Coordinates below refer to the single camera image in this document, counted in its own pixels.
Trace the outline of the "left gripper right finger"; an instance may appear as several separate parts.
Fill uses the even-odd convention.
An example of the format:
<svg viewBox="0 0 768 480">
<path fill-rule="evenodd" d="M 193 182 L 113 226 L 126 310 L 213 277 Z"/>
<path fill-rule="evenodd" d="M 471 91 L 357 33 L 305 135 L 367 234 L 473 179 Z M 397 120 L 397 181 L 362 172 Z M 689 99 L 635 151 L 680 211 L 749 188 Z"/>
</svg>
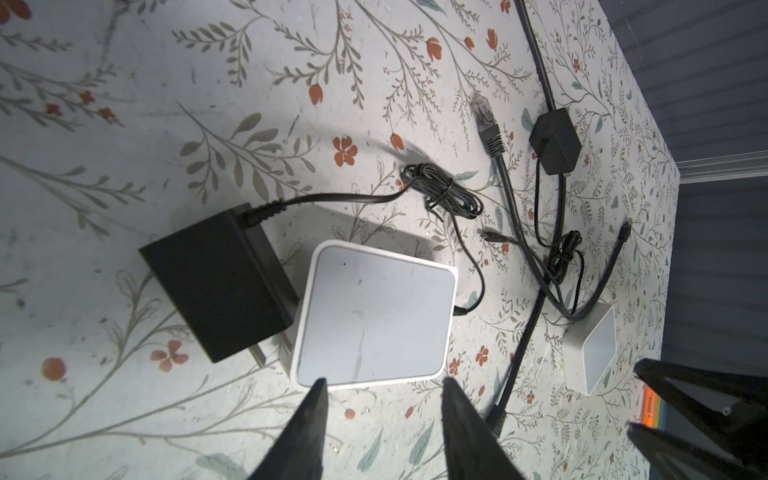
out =
<svg viewBox="0 0 768 480">
<path fill-rule="evenodd" d="M 524 479 L 451 377 L 443 380 L 441 412 L 449 479 Z"/>
</svg>

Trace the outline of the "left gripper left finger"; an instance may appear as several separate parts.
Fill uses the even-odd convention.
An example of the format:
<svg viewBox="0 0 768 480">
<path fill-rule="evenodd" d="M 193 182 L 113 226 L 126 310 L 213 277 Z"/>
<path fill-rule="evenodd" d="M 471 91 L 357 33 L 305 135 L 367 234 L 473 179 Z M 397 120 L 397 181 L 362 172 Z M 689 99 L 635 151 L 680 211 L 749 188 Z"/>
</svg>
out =
<svg viewBox="0 0 768 480">
<path fill-rule="evenodd" d="M 318 379 L 249 479 L 321 479 L 328 389 Z"/>
</svg>

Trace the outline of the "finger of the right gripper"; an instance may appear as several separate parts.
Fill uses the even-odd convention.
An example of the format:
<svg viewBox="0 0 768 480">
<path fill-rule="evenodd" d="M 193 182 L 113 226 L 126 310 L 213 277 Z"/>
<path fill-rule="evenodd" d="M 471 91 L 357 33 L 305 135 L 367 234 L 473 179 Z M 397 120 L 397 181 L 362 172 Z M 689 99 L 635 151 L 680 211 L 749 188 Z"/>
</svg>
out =
<svg viewBox="0 0 768 480">
<path fill-rule="evenodd" d="M 743 466 L 640 423 L 629 423 L 627 436 L 663 479 L 767 478 L 766 468 Z"/>
<path fill-rule="evenodd" d="M 710 371 L 648 358 L 635 364 L 634 373 L 661 399 L 683 415 L 695 414 L 713 419 L 711 409 L 677 388 L 673 384 L 674 381 L 725 394 L 748 404 L 767 407 L 766 377 Z"/>
</svg>

